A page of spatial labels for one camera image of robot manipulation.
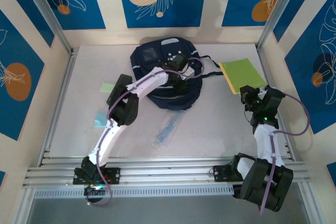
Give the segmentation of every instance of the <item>black cable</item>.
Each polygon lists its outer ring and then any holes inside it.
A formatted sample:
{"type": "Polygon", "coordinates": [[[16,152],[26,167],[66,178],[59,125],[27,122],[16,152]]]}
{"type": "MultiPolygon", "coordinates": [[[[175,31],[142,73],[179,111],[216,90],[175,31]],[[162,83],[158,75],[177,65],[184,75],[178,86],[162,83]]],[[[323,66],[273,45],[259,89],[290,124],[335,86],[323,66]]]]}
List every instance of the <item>black cable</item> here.
{"type": "Polygon", "coordinates": [[[214,176],[214,169],[211,168],[211,169],[209,170],[208,174],[210,175],[210,177],[213,177],[213,176],[214,176]]]}
{"type": "Polygon", "coordinates": [[[246,118],[247,122],[251,123],[251,121],[249,121],[249,120],[247,119],[247,116],[246,116],[246,111],[245,111],[245,110],[244,110],[244,116],[245,116],[245,118],[246,118]]]}

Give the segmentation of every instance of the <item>green notebook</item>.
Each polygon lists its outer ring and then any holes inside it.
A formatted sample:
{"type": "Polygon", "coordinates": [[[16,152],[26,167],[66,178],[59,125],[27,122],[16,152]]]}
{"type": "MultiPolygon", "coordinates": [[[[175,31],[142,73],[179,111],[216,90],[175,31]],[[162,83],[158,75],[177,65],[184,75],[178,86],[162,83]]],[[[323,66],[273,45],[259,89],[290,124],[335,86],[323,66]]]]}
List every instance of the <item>green notebook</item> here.
{"type": "Polygon", "coordinates": [[[239,88],[245,85],[253,88],[267,85],[249,59],[222,62],[219,65],[233,94],[239,93],[239,88]]]}

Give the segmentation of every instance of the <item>gray floor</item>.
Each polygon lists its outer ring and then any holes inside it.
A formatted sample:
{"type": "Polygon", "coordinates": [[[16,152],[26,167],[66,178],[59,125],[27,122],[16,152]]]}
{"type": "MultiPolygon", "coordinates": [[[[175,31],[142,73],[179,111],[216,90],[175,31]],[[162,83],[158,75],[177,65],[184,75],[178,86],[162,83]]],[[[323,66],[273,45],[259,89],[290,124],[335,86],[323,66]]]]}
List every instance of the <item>gray floor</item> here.
{"type": "Polygon", "coordinates": [[[84,199],[34,200],[31,224],[204,224],[204,223],[307,223],[297,185],[292,185],[282,209],[259,215],[256,205],[232,196],[115,198],[97,208],[84,199]]]}

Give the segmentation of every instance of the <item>metal rail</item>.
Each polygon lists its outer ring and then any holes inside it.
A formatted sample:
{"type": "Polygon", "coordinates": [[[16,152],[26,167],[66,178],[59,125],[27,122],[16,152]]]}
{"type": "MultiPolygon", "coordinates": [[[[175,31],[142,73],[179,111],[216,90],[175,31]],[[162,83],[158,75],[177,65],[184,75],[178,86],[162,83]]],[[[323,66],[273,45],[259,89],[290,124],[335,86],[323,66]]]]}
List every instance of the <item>metal rail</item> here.
{"type": "Polygon", "coordinates": [[[282,13],[284,12],[288,2],[290,0],[277,0],[277,3],[275,7],[273,8],[271,14],[268,17],[268,20],[266,21],[264,30],[261,33],[260,38],[257,42],[257,51],[259,52],[260,49],[264,46],[268,36],[273,31],[274,27],[276,26],[277,22],[279,21],[282,13]]]}
{"type": "Polygon", "coordinates": [[[33,0],[34,4],[37,6],[38,10],[42,14],[43,18],[47,22],[51,31],[54,35],[59,39],[62,44],[64,50],[70,55],[71,53],[71,45],[63,33],[63,29],[58,22],[53,10],[50,8],[47,0],[33,0]]]}
{"type": "Polygon", "coordinates": [[[62,106],[63,106],[63,103],[64,103],[65,95],[67,93],[67,89],[68,89],[68,86],[69,86],[71,74],[72,74],[72,71],[73,71],[74,66],[75,66],[78,50],[79,50],[78,48],[75,48],[73,50],[70,58],[68,59],[67,66],[66,66],[64,74],[63,74],[62,83],[61,83],[60,88],[59,88],[59,92],[58,92],[55,108],[54,108],[54,111],[53,111],[53,115],[50,118],[47,134],[46,134],[46,137],[45,137],[44,142],[43,142],[43,146],[42,146],[42,149],[41,149],[41,152],[40,152],[40,156],[39,156],[39,159],[38,159],[38,162],[37,162],[37,166],[41,165],[42,160],[44,158],[44,155],[46,153],[49,153],[51,140],[53,139],[53,136],[54,136],[54,133],[55,133],[55,130],[56,130],[56,126],[57,126],[57,123],[58,123],[58,119],[59,119],[59,116],[61,114],[61,109],[62,109],[62,106]]]}
{"type": "MultiPolygon", "coordinates": [[[[111,158],[107,167],[119,167],[119,186],[218,185],[211,175],[214,165],[229,163],[231,158],[111,158]]],[[[44,159],[41,167],[28,169],[23,188],[82,187],[72,184],[73,171],[81,158],[44,159]]],[[[284,159],[294,172],[293,182],[309,182],[304,162],[284,159]]],[[[240,182],[223,183],[237,185],[240,182]]]]}

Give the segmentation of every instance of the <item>purple cable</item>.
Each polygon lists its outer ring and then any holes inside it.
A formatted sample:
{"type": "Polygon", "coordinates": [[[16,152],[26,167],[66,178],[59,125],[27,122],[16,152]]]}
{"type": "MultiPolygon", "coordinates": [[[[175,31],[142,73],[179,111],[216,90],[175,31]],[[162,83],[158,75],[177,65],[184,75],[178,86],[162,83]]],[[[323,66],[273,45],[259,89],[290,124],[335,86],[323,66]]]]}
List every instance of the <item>purple cable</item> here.
{"type": "MultiPolygon", "coordinates": [[[[272,155],[275,155],[275,145],[274,145],[274,139],[273,139],[274,134],[283,133],[283,134],[286,134],[286,135],[289,135],[289,136],[301,136],[301,135],[305,134],[305,132],[308,130],[309,125],[310,125],[310,116],[309,116],[309,112],[308,112],[306,106],[296,97],[293,97],[292,95],[286,94],[286,93],[285,93],[285,95],[294,99],[294,100],[296,100],[298,103],[301,104],[301,106],[303,107],[303,110],[305,111],[305,114],[307,116],[307,125],[306,125],[306,128],[304,128],[304,130],[300,133],[291,133],[291,132],[279,131],[279,130],[273,131],[272,135],[270,137],[271,138],[271,145],[272,145],[272,155]]],[[[261,206],[260,206],[260,212],[259,212],[260,215],[263,215],[264,210],[265,210],[265,205],[266,205],[268,193],[269,193],[269,190],[270,190],[270,187],[271,187],[271,183],[272,183],[273,175],[274,175],[274,171],[275,171],[275,163],[276,163],[276,158],[274,156],[274,157],[272,157],[272,168],[271,168],[271,172],[269,174],[269,178],[268,178],[268,181],[267,181],[264,197],[262,199],[262,203],[261,203],[261,206]]]]}
{"type": "Polygon", "coordinates": [[[198,60],[198,61],[202,64],[202,71],[201,71],[201,73],[199,73],[199,74],[196,75],[196,76],[186,76],[186,75],[184,75],[184,74],[182,74],[182,73],[180,73],[180,72],[174,71],[174,70],[162,70],[162,71],[156,72],[156,73],[153,74],[152,76],[148,76],[148,77],[146,77],[145,79],[143,79],[142,81],[140,81],[140,82],[139,82],[135,87],[133,87],[132,89],[130,89],[130,90],[126,91],[124,94],[122,94],[122,95],[115,101],[115,103],[111,106],[111,108],[109,109],[109,111],[108,111],[108,113],[107,113],[107,115],[106,115],[107,120],[110,121],[110,126],[111,126],[111,127],[109,127],[109,128],[105,131],[105,134],[104,134],[103,137],[101,138],[101,140],[100,140],[100,142],[99,142],[99,144],[98,144],[98,150],[97,150],[97,154],[96,154],[96,167],[97,167],[97,170],[98,170],[98,173],[99,173],[101,179],[102,179],[103,182],[105,183],[105,185],[106,185],[106,187],[107,187],[107,189],[108,189],[108,191],[109,191],[109,193],[110,193],[110,198],[109,198],[109,200],[108,200],[107,202],[105,202],[105,203],[103,203],[103,204],[93,204],[93,203],[89,202],[89,195],[90,195],[93,191],[95,191],[95,190],[92,190],[91,192],[89,192],[89,193],[86,195],[86,201],[88,202],[89,205],[92,205],[92,206],[95,206],[95,207],[104,207],[104,206],[107,206],[107,205],[111,202],[111,200],[112,200],[112,189],[111,189],[109,183],[108,183],[108,182],[106,181],[106,179],[104,178],[104,175],[103,175],[103,173],[102,173],[102,171],[101,171],[101,169],[100,169],[100,166],[99,166],[99,152],[100,152],[100,147],[101,147],[101,145],[102,145],[102,143],[103,143],[105,137],[107,136],[107,134],[109,133],[109,131],[110,131],[110,129],[112,128],[112,125],[113,125],[113,122],[112,122],[112,120],[110,119],[110,114],[111,114],[111,112],[114,110],[114,108],[117,106],[117,104],[118,104],[122,99],[124,99],[124,97],[125,97],[126,95],[128,95],[128,94],[131,93],[134,89],[136,89],[138,86],[140,86],[142,83],[144,83],[144,82],[147,81],[148,79],[150,79],[150,78],[156,76],[156,75],[159,74],[159,73],[164,73],[164,72],[166,72],[166,73],[175,73],[175,74],[178,74],[179,76],[187,77],[187,78],[189,78],[189,79],[195,79],[195,78],[200,77],[200,76],[203,74],[203,72],[204,72],[204,63],[203,63],[200,59],[198,59],[198,58],[196,58],[196,57],[189,58],[188,60],[198,60]]]}

